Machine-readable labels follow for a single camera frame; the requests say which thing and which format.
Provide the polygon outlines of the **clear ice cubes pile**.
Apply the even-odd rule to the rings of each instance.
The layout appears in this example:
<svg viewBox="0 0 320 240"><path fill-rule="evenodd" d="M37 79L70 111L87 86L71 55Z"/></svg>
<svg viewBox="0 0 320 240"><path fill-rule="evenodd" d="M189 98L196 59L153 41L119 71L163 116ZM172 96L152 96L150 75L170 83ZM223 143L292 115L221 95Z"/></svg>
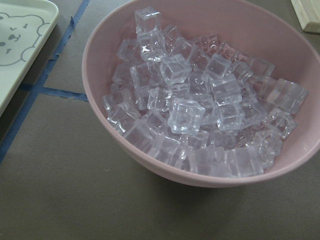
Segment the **clear ice cubes pile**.
<svg viewBox="0 0 320 240"><path fill-rule="evenodd" d="M261 175L297 127L308 91L271 77L274 64L243 54L211 33L187 40L162 27L152 7L134 12L136 38L124 39L107 121L150 157L198 175Z"/></svg>

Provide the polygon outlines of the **pink bowl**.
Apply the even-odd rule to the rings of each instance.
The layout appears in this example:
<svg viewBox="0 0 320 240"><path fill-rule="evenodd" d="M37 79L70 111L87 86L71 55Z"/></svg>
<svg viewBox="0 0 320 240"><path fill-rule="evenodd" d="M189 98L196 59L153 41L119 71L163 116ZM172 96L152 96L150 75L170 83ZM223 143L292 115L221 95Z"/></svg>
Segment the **pink bowl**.
<svg viewBox="0 0 320 240"><path fill-rule="evenodd" d="M264 182L320 150L320 56L245 0L132 0L93 30L82 79L112 140L178 183Z"/></svg>

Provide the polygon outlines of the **cream bear tray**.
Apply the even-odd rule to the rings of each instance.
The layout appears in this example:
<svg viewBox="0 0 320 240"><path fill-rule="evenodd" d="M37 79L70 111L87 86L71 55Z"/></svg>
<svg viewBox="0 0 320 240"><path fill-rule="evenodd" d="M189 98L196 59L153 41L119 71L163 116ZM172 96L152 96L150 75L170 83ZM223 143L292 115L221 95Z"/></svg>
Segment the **cream bear tray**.
<svg viewBox="0 0 320 240"><path fill-rule="evenodd" d="M0 111L4 112L57 24L49 0L0 2Z"/></svg>

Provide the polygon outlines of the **wooden cutting board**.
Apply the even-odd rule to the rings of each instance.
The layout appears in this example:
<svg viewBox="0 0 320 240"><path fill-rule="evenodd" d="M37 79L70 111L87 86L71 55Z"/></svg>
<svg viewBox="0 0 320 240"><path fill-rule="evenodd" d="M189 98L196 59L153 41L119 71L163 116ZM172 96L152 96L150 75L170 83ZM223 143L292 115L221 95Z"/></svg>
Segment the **wooden cutting board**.
<svg viewBox="0 0 320 240"><path fill-rule="evenodd" d="M302 30L306 33L320 33L320 1L291 0Z"/></svg>

